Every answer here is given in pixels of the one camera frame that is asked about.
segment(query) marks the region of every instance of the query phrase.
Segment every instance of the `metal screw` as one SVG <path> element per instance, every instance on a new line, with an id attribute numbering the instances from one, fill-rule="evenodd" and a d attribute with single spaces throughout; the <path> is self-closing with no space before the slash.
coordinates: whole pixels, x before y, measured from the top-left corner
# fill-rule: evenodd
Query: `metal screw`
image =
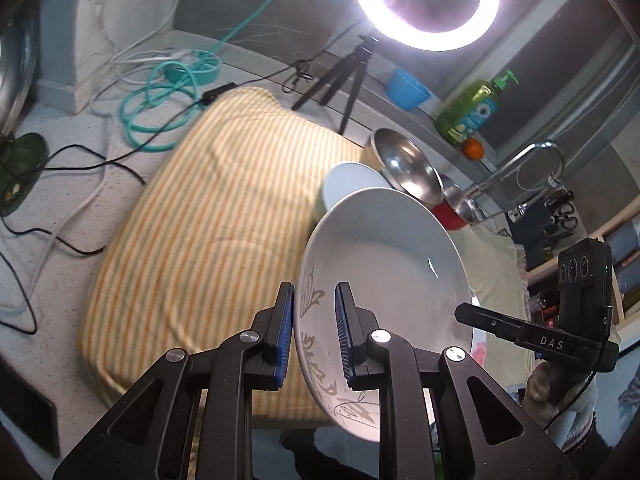
<path id="1" fill-rule="evenodd" d="M 466 355 L 465 351 L 457 346 L 450 346 L 444 354 L 447 356 L 447 359 L 455 362 L 462 361 Z"/>
<path id="2" fill-rule="evenodd" d="M 391 340 L 391 334 L 386 330 L 374 330 L 371 332 L 371 338 L 376 343 L 387 343 Z"/>
<path id="3" fill-rule="evenodd" d="M 186 353 L 182 348 L 171 348 L 171 350 L 164 354 L 164 357 L 170 363 L 177 363 L 182 361 L 185 355 Z"/>
<path id="4" fill-rule="evenodd" d="M 240 341 L 243 343 L 255 343 L 260 339 L 260 334 L 255 330 L 245 330 L 240 334 Z"/>

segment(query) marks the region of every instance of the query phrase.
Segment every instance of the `tripod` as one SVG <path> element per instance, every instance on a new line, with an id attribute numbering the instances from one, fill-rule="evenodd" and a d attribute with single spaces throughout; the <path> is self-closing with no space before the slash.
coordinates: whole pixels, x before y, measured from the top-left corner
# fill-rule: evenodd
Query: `tripod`
<path id="1" fill-rule="evenodd" d="M 340 129 L 338 130 L 340 135 L 344 134 L 351 111 L 353 110 L 353 104 L 356 102 L 356 97 L 360 91 L 360 86 L 362 86 L 362 81 L 367 71 L 367 64 L 369 63 L 369 59 L 371 59 L 373 51 L 378 44 L 378 40 L 372 36 L 360 36 L 360 39 L 362 40 L 362 43 L 359 44 L 347 57 L 340 60 L 332 69 L 324 74 L 318 82 L 291 107 L 292 110 L 298 110 L 304 103 L 316 95 L 324 85 L 329 85 L 329 88 L 320 99 L 320 106 L 326 106 L 345 81 L 347 81 L 349 76 L 355 72 L 353 86 L 351 86 L 351 91 L 349 92 L 347 107 L 344 109 L 342 122 L 340 123 Z"/>

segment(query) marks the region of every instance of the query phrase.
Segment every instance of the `orange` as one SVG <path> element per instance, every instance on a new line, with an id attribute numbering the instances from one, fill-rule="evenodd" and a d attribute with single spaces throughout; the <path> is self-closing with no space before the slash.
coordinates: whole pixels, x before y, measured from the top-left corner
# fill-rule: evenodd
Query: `orange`
<path id="1" fill-rule="evenodd" d="M 484 148 L 477 139 L 469 137 L 462 143 L 462 153 L 469 160 L 480 160 L 484 157 Z"/>

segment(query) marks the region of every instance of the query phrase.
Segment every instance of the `green extension cord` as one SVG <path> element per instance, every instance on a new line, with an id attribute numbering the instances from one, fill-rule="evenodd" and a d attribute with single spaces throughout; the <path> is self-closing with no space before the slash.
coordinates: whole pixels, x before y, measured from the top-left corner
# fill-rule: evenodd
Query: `green extension cord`
<path id="1" fill-rule="evenodd" d="M 209 54 L 215 53 L 223 44 L 231 40 L 238 32 L 240 32 L 243 28 L 245 28 L 250 22 L 252 22 L 261 12 L 272 2 L 273 0 L 265 0 L 260 7 L 258 7 L 254 12 L 252 12 L 247 18 L 245 18 L 237 27 L 235 27 L 232 31 L 230 31 L 224 38 L 222 38 L 219 42 L 213 45 L 207 52 Z M 179 61 L 165 61 L 158 64 L 152 71 L 149 77 L 146 80 L 146 85 L 143 88 L 133 91 L 129 94 L 120 105 L 120 120 L 125 126 L 125 138 L 129 144 L 131 144 L 135 148 L 140 148 L 143 142 L 139 142 L 135 139 L 135 133 L 142 134 L 157 134 L 162 132 L 169 132 L 171 130 L 175 130 L 176 128 L 180 128 L 184 124 L 186 124 L 194 114 L 197 113 L 201 106 L 194 106 L 191 110 L 180 120 L 169 124 L 168 126 L 164 126 L 162 129 L 158 126 L 142 126 L 140 124 L 135 123 L 135 119 L 143 110 L 147 110 L 150 108 L 155 108 L 161 104 L 163 104 L 169 97 L 171 97 L 174 92 L 181 92 L 185 95 L 188 95 L 193 102 L 198 102 L 200 100 L 200 91 L 198 90 L 198 83 L 196 81 L 196 77 L 194 76 L 194 71 L 201 68 L 200 64 L 203 62 L 196 63 L 191 67 L 181 63 Z M 154 83 L 154 79 L 164 70 L 167 66 L 175 66 L 180 70 L 184 70 L 184 76 L 175 84 L 169 83 Z M 130 104 L 131 100 L 144 93 L 145 100 L 142 101 L 139 105 L 137 105 L 131 112 L 127 112 L 127 107 Z M 172 150 L 176 142 L 171 142 L 168 144 L 162 145 L 147 145 L 142 147 L 141 151 L 144 152 L 166 152 L 168 150 Z"/>

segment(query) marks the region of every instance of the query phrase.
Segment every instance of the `ring light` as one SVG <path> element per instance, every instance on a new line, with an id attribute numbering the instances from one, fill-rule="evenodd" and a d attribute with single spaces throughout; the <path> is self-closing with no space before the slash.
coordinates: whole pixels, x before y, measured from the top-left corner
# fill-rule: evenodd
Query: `ring light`
<path id="1" fill-rule="evenodd" d="M 447 32 L 425 32 L 409 25 L 389 9 L 383 0 L 357 0 L 362 10 L 385 36 L 421 50 L 454 50 L 473 43 L 494 22 L 500 0 L 480 0 L 474 15 L 460 27 Z"/>

